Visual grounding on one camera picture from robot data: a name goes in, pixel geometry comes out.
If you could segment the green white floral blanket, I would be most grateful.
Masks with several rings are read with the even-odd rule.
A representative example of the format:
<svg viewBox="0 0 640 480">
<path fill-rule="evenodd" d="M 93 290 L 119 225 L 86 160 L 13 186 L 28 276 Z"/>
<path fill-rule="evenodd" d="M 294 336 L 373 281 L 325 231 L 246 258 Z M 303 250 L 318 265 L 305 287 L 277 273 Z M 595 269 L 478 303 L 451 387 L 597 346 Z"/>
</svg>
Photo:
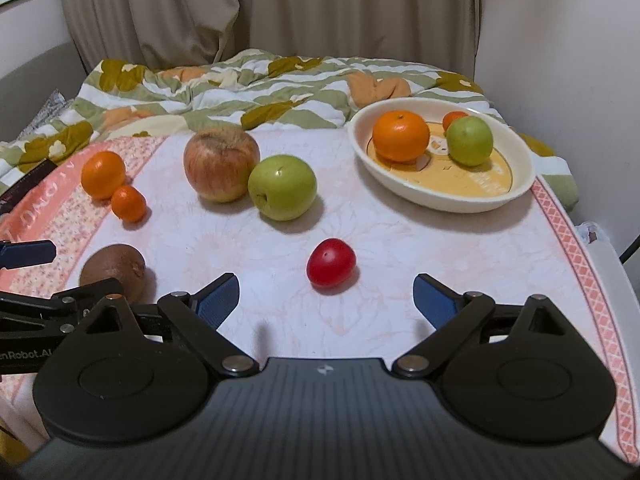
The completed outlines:
<svg viewBox="0 0 640 480">
<path fill-rule="evenodd" d="M 92 142 L 227 124 L 342 128 L 361 107 L 392 96 L 498 114 L 468 77 L 419 63 L 248 49 L 224 62 L 170 70 L 107 58 L 87 72 L 75 48 L 63 44 L 2 78 L 1 187 Z"/>
</svg>

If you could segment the cream oval dish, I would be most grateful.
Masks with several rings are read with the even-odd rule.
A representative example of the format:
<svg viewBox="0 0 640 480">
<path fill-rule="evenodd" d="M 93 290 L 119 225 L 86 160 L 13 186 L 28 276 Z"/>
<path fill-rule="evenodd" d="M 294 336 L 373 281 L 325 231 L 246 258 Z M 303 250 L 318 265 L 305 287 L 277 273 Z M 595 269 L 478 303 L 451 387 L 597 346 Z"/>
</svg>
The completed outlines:
<svg viewBox="0 0 640 480">
<path fill-rule="evenodd" d="M 421 116 L 431 130 L 427 151 L 410 164 L 386 162 L 372 143 L 374 124 L 392 110 Z M 448 155 L 442 118 L 465 112 L 480 118 L 494 137 L 494 150 L 486 164 L 465 168 Z M 405 98 L 363 107 L 347 125 L 350 144 L 369 174 L 394 194 L 427 208 L 476 214 L 497 209 L 524 195 L 536 179 L 532 152 L 508 126 L 487 114 L 442 100 Z"/>
</svg>

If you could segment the dark phone on edge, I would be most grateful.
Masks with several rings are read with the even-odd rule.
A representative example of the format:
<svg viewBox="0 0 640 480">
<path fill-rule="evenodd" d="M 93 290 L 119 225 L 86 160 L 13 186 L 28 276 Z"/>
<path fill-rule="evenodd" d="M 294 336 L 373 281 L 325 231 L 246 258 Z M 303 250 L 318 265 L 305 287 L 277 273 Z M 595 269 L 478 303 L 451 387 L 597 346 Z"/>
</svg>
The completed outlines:
<svg viewBox="0 0 640 480">
<path fill-rule="evenodd" d="M 21 179 L 11 185 L 0 196 L 0 214 L 9 214 L 22 199 L 39 185 L 58 165 L 50 159 L 45 159 L 34 168 L 26 172 Z"/>
</svg>

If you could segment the green apple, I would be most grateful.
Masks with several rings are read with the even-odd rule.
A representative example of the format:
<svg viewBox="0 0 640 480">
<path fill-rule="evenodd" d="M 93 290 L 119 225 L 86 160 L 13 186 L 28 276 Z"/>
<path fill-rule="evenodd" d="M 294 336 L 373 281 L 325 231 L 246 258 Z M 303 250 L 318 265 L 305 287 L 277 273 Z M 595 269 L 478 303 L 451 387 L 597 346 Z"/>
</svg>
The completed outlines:
<svg viewBox="0 0 640 480">
<path fill-rule="evenodd" d="M 263 159 L 250 173 L 248 194 L 254 206 L 273 221 L 291 221 L 302 216 L 317 196 L 317 178 L 303 159 L 273 155 Z"/>
<path fill-rule="evenodd" d="M 446 129 L 446 140 L 451 159 L 467 167 L 484 164 L 494 149 L 491 128 L 475 116 L 454 120 Z"/>
</svg>

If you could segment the small orange in dish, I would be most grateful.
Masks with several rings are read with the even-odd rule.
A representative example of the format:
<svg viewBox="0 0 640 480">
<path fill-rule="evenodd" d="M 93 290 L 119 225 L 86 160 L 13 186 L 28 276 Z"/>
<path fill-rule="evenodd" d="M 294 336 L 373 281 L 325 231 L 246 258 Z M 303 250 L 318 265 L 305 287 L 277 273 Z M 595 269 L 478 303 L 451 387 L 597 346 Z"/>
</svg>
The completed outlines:
<svg viewBox="0 0 640 480">
<path fill-rule="evenodd" d="M 462 112 L 462 110 L 455 110 L 454 112 L 449 112 L 442 118 L 442 128 L 444 129 L 444 131 L 447 131 L 447 129 L 451 126 L 453 122 L 466 116 L 468 116 L 468 114 L 466 114 L 465 112 Z"/>
</svg>

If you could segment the small orange mandarin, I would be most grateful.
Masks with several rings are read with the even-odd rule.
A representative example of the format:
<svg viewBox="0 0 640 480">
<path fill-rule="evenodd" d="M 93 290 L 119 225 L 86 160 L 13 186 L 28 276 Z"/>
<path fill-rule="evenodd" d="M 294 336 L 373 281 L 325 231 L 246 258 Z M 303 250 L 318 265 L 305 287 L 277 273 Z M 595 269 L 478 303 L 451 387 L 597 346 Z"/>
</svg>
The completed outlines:
<svg viewBox="0 0 640 480">
<path fill-rule="evenodd" d="M 112 213 L 127 223 L 137 223 L 145 215 L 148 205 L 144 196 L 131 185 L 122 185 L 116 188 L 111 198 Z"/>
</svg>

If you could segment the brown kiwi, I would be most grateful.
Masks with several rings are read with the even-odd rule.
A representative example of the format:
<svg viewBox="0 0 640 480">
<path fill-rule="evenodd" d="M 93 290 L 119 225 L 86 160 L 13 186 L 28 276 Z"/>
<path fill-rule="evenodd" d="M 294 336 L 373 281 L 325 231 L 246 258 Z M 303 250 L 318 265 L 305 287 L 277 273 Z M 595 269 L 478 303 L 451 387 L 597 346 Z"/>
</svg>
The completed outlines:
<svg viewBox="0 0 640 480">
<path fill-rule="evenodd" d="M 146 265 L 136 248 L 126 244 L 106 246 L 95 252 L 84 264 L 79 285 L 89 285 L 116 278 L 129 302 L 138 301 L 146 285 Z"/>
</svg>

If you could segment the green apple front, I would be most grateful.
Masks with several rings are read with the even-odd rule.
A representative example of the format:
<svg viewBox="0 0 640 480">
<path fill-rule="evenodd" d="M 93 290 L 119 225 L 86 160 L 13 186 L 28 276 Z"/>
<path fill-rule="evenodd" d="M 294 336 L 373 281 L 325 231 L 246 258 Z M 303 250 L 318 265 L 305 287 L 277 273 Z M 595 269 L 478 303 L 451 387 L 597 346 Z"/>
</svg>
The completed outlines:
<svg viewBox="0 0 640 480">
<path fill-rule="evenodd" d="M 454 120 L 446 129 L 446 140 L 451 159 L 467 167 L 484 164 L 494 149 L 491 128 L 475 116 Z"/>
</svg>

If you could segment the white plastic bag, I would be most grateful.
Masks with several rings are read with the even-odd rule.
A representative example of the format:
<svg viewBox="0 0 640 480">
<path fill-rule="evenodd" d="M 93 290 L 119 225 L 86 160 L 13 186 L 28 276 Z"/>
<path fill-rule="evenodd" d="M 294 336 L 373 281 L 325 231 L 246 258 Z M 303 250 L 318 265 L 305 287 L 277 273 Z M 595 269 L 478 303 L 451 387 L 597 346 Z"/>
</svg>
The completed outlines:
<svg viewBox="0 0 640 480">
<path fill-rule="evenodd" d="M 575 230 L 585 245 L 590 245 L 598 240 L 603 243 L 611 243 L 608 234 L 596 222 L 585 221 L 579 223 L 578 226 L 575 226 Z"/>
</svg>

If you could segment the large red apple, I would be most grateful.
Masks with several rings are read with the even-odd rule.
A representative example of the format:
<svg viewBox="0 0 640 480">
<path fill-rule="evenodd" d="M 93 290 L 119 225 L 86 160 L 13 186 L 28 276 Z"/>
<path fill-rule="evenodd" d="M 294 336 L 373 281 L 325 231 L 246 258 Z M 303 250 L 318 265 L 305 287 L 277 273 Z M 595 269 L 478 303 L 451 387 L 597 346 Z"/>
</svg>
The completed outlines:
<svg viewBox="0 0 640 480">
<path fill-rule="evenodd" d="M 186 180 L 203 200 L 239 200 L 260 161 L 255 139 L 239 127 L 216 127 L 194 134 L 183 151 Z"/>
</svg>

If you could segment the large red tomato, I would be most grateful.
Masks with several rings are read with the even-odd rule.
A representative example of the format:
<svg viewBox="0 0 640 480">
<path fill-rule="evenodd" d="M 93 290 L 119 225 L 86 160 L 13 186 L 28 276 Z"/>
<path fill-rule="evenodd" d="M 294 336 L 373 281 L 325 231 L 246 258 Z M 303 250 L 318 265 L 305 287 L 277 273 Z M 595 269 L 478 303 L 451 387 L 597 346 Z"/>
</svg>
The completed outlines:
<svg viewBox="0 0 640 480">
<path fill-rule="evenodd" d="M 338 238 L 327 238 L 314 248 L 306 265 L 307 278 L 318 288 L 341 285 L 354 272 L 356 252 Z"/>
</svg>

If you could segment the large orange mandarin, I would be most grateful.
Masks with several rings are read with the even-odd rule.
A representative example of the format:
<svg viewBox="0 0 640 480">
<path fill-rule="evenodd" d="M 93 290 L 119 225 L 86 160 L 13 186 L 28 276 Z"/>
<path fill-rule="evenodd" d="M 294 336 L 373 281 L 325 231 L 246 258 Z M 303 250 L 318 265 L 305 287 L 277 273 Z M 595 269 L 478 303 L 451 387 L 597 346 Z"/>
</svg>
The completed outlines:
<svg viewBox="0 0 640 480">
<path fill-rule="evenodd" d="M 94 200 L 109 200 L 125 181 L 125 163 L 111 151 L 97 152 L 81 169 L 80 184 Z"/>
</svg>

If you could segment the green apple rear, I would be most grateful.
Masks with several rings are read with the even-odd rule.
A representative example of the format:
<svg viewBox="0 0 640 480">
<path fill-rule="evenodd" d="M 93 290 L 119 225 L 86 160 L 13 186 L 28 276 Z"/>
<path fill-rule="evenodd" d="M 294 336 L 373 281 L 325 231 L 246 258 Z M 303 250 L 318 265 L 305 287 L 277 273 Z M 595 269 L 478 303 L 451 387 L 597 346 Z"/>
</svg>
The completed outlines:
<svg viewBox="0 0 640 480">
<path fill-rule="evenodd" d="M 273 155 L 263 159 L 250 173 L 248 194 L 254 206 L 273 221 L 291 221 L 302 216 L 317 196 L 317 178 L 303 159 Z"/>
</svg>

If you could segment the beige curtain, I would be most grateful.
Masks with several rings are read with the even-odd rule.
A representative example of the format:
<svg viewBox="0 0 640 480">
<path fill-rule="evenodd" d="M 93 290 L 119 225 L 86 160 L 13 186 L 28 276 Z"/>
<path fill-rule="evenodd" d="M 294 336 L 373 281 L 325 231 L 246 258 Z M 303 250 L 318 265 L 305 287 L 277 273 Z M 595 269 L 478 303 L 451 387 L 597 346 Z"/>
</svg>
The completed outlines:
<svg viewBox="0 0 640 480">
<path fill-rule="evenodd" d="M 256 48 L 362 56 L 472 75 L 480 0 L 62 0 L 87 67 L 203 65 Z"/>
</svg>

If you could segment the pink white table cloth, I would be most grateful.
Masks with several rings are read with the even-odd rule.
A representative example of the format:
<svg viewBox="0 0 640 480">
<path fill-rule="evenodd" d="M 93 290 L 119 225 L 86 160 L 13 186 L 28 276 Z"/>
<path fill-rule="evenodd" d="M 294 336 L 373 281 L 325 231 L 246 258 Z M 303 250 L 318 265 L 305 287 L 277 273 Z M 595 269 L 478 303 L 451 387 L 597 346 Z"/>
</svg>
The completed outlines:
<svg viewBox="0 0 640 480">
<path fill-rule="evenodd" d="M 46 266 L 3 272 L 2 288 L 47 297 L 75 287 L 86 260 L 111 244 L 142 253 L 146 301 L 196 292 L 231 272 L 240 303 L 220 330 L 256 360 L 395 359 L 431 330 L 412 300 L 421 273 L 503 304 L 543 294 L 608 364 L 618 398 L 602 439 L 626 460 L 638 460 L 638 360 L 622 335 L 623 315 L 636 312 L 637 301 L 614 299 L 590 247 L 544 182 L 486 214 L 443 214 L 376 182 L 343 130 L 261 131 L 256 139 L 263 155 L 294 155 L 314 170 L 318 196 L 300 218 L 267 221 L 247 199 L 201 202 L 182 168 L 186 134 L 118 138 L 105 148 L 122 156 L 148 203 L 146 219 L 125 226 L 90 200 L 79 183 L 88 153 L 77 153 L 2 219 L 5 240 L 52 240 L 58 248 Z M 349 244 L 357 264 L 341 285 L 318 288 L 306 265 L 327 238 Z"/>
</svg>

